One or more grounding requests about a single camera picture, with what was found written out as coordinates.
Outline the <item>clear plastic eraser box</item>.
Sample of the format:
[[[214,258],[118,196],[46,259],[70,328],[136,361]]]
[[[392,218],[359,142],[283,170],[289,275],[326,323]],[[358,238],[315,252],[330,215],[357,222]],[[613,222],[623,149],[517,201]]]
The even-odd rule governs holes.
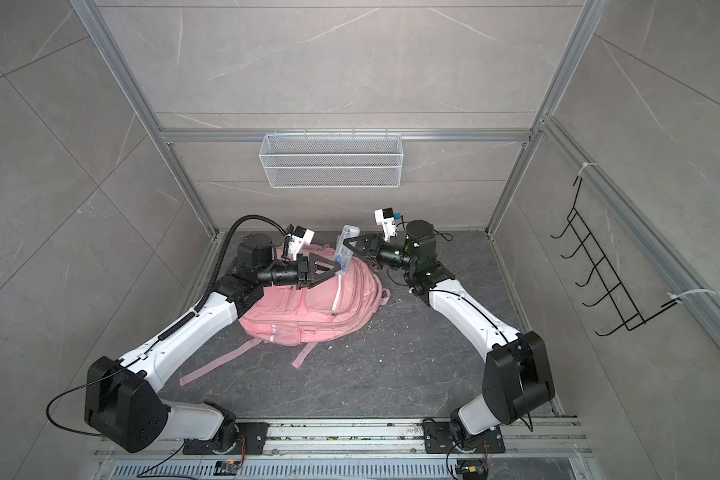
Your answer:
[[[337,237],[334,261],[340,265],[337,272],[338,275],[345,275],[351,264],[353,251],[344,244],[348,238],[355,238],[360,235],[360,229],[357,226],[345,225]]]

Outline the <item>pink school backpack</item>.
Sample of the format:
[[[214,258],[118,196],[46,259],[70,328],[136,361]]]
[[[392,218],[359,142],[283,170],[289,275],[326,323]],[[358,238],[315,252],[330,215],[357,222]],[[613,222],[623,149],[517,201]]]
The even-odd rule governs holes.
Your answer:
[[[390,298],[378,276],[357,258],[350,260],[346,272],[310,289],[267,287],[263,298],[239,319],[251,339],[181,377],[179,384],[185,386],[262,343],[300,346],[292,362],[298,369],[319,343],[362,329]]]

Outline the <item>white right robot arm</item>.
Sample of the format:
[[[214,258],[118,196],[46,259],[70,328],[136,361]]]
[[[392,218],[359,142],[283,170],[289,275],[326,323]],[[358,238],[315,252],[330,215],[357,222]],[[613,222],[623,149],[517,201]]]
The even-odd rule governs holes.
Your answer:
[[[341,245],[369,265],[403,271],[410,293],[448,319],[483,357],[481,392],[451,414],[454,441],[464,447],[517,420],[532,428],[530,415],[556,396],[541,336],[506,324],[467,292],[438,259],[439,233],[431,223],[409,222],[401,244],[391,241],[396,229],[390,224],[383,233],[347,237]]]

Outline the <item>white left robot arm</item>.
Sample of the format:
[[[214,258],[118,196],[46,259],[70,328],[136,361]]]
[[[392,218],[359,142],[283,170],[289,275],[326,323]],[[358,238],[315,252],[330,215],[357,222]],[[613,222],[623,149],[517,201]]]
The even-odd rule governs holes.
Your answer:
[[[103,356],[89,367],[85,423],[130,453],[164,439],[230,451],[238,438],[231,411],[208,402],[164,401],[160,390],[201,346],[261,300],[265,288],[312,288],[340,269],[316,253],[282,259],[268,236],[245,237],[226,273],[212,281],[196,306],[120,358]]]

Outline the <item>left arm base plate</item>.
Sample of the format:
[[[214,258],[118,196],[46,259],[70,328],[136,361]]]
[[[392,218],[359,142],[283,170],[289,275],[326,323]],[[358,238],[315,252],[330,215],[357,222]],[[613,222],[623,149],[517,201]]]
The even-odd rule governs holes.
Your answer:
[[[269,423],[243,422],[223,425],[210,440],[186,440],[184,455],[242,455],[263,453]]]

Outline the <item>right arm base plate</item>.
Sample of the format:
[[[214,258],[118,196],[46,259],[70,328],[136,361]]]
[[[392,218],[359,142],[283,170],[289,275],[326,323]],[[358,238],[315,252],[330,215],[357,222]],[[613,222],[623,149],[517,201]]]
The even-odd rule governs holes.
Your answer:
[[[499,454],[506,451],[503,435],[498,426],[472,435],[455,420],[436,421],[425,418],[421,422],[425,451],[428,454],[445,454],[459,450],[465,453]]]

